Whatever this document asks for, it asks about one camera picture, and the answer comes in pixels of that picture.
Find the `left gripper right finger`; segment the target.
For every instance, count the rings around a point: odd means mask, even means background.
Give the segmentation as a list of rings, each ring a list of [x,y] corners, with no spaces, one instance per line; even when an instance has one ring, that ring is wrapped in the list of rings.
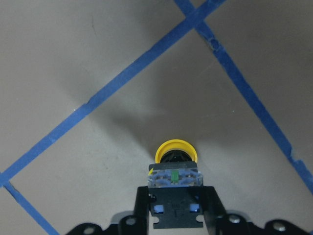
[[[236,211],[227,211],[214,187],[200,187],[199,200],[210,235],[249,235],[247,220]]]

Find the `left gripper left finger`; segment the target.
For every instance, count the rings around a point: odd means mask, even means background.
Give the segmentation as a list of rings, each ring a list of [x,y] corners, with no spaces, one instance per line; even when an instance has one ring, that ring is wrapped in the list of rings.
[[[148,187],[138,187],[133,212],[119,221],[118,234],[148,235],[150,203]]]

